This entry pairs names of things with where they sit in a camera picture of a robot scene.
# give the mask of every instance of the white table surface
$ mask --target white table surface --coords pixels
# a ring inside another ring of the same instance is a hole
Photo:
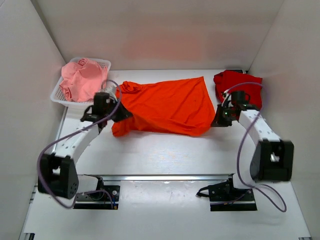
[[[217,106],[213,76],[221,70],[111,71],[109,78],[156,83],[204,76]],[[67,111],[61,135],[71,133],[82,111]],[[236,172],[236,154],[245,130],[212,128],[201,137],[131,132],[115,138],[109,124],[84,151],[76,166],[78,174],[231,174]],[[254,144],[244,144],[242,161],[250,161]],[[207,181],[122,181],[119,209],[65,210],[53,199],[36,193],[24,228],[35,240],[294,240],[310,237],[290,182],[272,184],[287,203],[281,213],[256,190],[258,211],[210,212],[207,198],[195,197]],[[277,202],[280,201],[270,193]]]
[[[204,76],[205,84],[217,108],[214,75],[223,70],[128,70],[110,71],[108,78],[121,84],[157,83]],[[68,109],[61,136],[75,131],[82,110]],[[211,128],[201,137],[132,131],[114,137],[112,121],[84,151],[77,163],[79,174],[148,175],[148,174],[231,174],[236,172],[236,156],[245,129],[234,122],[231,127]],[[251,160],[255,146],[250,137],[241,158]]]

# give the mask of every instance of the pink clothing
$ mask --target pink clothing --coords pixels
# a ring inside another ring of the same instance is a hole
[[[69,102],[91,101],[107,79],[107,74],[106,67],[101,68],[97,62],[82,58],[62,67],[60,88]]]

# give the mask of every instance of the garment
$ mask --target garment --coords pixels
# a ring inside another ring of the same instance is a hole
[[[63,81],[60,89],[67,101],[86,102],[94,98],[102,83],[107,79],[108,70],[88,58],[69,62],[61,69]]]
[[[225,70],[214,76],[213,81],[215,83],[215,95],[222,103],[224,98],[222,93],[231,88],[234,85],[246,82],[254,82],[261,84],[262,78],[251,76],[249,74],[238,73],[235,71]],[[253,84],[244,84],[239,87],[235,87],[231,92],[245,91],[246,94],[250,95],[250,104],[256,105],[259,109],[262,107],[261,92],[262,87]]]
[[[130,130],[200,136],[215,117],[203,76],[151,84],[125,81],[120,87],[121,102],[133,117],[113,124],[116,137]]]

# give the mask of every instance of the black joint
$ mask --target black joint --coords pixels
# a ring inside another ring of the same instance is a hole
[[[229,127],[232,126],[232,120],[226,118],[225,108],[221,104],[218,104],[218,107],[215,112],[214,119],[211,123],[211,127]]]
[[[259,141],[250,165],[255,182],[286,182],[291,179],[294,145],[291,141]]]
[[[53,173],[53,169],[60,167],[60,173]],[[40,171],[50,190],[58,197],[71,199],[79,187],[76,166],[70,156],[58,157],[55,154],[44,154],[40,160]],[[38,179],[38,191],[47,194]]]
[[[234,91],[231,93],[231,103],[233,106],[237,105],[237,104],[248,104],[249,101],[246,100],[246,94],[245,91]]]
[[[88,107],[81,118],[81,121],[89,121],[89,122],[97,122],[101,119],[105,118],[106,116],[110,115],[111,112],[117,106],[117,99],[110,97],[109,93],[107,92],[97,92],[94,95],[93,105]],[[133,114],[129,112],[125,106],[120,102],[118,108],[116,109],[115,113],[110,117],[115,123],[125,120],[127,118],[132,117]],[[107,120],[98,124],[99,132],[107,125]]]

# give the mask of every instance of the white wall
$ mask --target white wall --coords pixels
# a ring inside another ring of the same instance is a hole
[[[295,147],[292,183],[320,239],[320,1],[285,0],[249,73],[263,77],[264,116]]]
[[[249,69],[283,0],[38,0],[66,61],[113,70]]]
[[[65,62],[28,0],[0,0],[0,56],[0,239],[17,240],[61,120],[49,96]]]

